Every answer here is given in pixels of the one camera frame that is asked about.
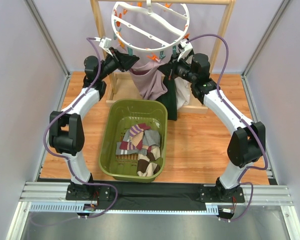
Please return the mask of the pink sock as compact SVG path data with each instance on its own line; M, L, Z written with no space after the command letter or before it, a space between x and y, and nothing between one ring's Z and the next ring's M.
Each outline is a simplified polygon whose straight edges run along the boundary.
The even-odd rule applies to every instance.
M142 65L139 60L128 70L142 99L157 100L168 92L162 80L162 72L158 70L163 64L162 60L151 60Z

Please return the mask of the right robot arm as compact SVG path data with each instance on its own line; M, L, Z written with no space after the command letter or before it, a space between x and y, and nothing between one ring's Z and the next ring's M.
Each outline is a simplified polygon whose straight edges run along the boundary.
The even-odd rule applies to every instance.
M197 53L191 63L172 57L160 66L165 79L180 77L191 84L191 91L203 105L211 109L231 134L227 148L229 164L216 181L216 192L227 195L239 187L243 175L261 156L265 155L265 126L242 114L210 78L208 56Z

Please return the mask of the dark green sock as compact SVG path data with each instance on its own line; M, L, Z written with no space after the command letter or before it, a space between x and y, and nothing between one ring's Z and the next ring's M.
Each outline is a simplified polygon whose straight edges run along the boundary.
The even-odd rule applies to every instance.
M175 81L173 79L169 80L166 76L163 79L163 84L167 88L167 92L156 100L166 107L168 120L177 121L177 97Z

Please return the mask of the white round clip hanger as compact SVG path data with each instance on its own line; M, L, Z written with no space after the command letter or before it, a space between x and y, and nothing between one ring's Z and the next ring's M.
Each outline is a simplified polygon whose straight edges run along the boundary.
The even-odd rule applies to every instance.
M186 37L190 14L184 3L118 1L111 12L111 24L115 38L124 48L159 52Z

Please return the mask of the teal clothes clip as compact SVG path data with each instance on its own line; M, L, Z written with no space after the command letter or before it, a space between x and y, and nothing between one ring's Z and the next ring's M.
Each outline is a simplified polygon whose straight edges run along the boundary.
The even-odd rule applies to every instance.
M159 53L159 59L163 60L165 57L166 57L166 55L164 53L164 50L160 51L160 53Z

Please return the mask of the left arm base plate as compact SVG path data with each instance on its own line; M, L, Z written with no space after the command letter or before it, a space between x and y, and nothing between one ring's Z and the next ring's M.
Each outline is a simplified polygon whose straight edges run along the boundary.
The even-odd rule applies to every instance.
M110 186L86 185L71 183L68 185L66 200L68 201L110 201L116 193Z

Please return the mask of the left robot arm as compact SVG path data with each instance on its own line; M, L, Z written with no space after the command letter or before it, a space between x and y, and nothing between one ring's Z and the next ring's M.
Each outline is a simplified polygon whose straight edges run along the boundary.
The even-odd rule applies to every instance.
M50 114L49 145L55 149L54 156L63 158L67 163L71 174L68 194L73 198L89 199L94 193L93 176L82 153L85 143L82 120L104 96L107 87L104 78L116 70L128 71L138 60L138 56L122 53L113 47L104 60L93 55L86 57L81 92L62 111Z

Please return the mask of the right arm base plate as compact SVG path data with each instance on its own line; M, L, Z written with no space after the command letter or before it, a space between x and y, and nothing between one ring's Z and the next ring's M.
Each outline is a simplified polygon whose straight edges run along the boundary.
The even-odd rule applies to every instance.
M244 193L241 186L236 186L231 189L224 189L218 185L200 185L198 188L199 199L205 203L244 203Z

